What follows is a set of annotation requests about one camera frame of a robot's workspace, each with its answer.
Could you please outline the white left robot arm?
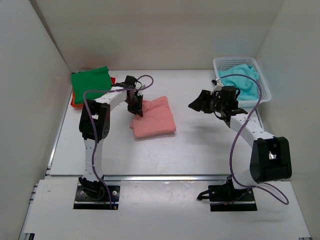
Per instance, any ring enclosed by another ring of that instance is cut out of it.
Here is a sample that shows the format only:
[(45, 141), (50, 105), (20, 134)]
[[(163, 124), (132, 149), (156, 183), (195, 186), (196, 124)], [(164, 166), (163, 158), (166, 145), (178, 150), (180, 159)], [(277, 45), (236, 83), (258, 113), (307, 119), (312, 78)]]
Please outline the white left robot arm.
[(85, 171), (79, 178), (82, 185), (87, 186), (87, 193), (93, 199), (104, 195), (102, 150), (104, 139), (110, 132), (111, 111), (121, 103), (127, 104), (128, 112), (143, 116), (143, 85), (138, 78), (126, 76), (124, 82), (111, 85), (109, 91), (100, 91), (102, 96), (86, 99), (82, 108), (79, 131), (85, 145)]

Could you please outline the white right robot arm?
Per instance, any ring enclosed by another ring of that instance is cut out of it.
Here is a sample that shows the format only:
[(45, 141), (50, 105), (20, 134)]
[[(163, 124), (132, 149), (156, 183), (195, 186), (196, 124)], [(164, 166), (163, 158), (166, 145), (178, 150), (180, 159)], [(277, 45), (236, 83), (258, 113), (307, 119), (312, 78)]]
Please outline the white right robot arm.
[(239, 107), (239, 95), (240, 89), (234, 86), (224, 86), (214, 92), (202, 90), (188, 105), (194, 111), (214, 114), (236, 132), (237, 139), (244, 139), (251, 147), (248, 168), (240, 173), (230, 170), (231, 183), (224, 187), (224, 195), (229, 200), (240, 197), (242, 189), (292, 176), (289, 141), (272, 135), (252, 121), (250, 114)]

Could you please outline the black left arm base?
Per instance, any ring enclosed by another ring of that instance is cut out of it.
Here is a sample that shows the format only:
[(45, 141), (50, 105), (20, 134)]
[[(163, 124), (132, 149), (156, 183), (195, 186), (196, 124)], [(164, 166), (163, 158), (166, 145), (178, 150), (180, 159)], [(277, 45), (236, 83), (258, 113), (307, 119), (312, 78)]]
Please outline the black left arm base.
[(118, 210), (121, 193), (120, 185), (108, 185), (100, 181), (88, 181), (79, 177), (75, 192), (73, 209), (75, 210)]

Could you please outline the pink t shirt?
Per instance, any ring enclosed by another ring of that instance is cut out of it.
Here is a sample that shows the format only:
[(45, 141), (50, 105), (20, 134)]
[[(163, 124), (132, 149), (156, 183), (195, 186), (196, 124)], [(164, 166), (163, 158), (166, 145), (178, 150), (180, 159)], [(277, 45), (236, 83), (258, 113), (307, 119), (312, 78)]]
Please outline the pink t shirt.
[(177, 129), (166, 96), (142, 101), (143, 116), (136, 115), (130, 128), (136, 139), (144, 139), (174, 133)]

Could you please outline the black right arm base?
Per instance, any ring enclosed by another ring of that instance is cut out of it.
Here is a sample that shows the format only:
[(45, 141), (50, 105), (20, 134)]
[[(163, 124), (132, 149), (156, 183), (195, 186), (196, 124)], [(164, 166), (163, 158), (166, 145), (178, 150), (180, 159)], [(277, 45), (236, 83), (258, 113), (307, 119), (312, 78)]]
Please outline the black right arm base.
[(236, 189), (231, 176), (224, 184), (212, 184), (198, 194), (197, 201), (209, 200), (211, 212), (255, 212), (258, 210), (252, 188)]

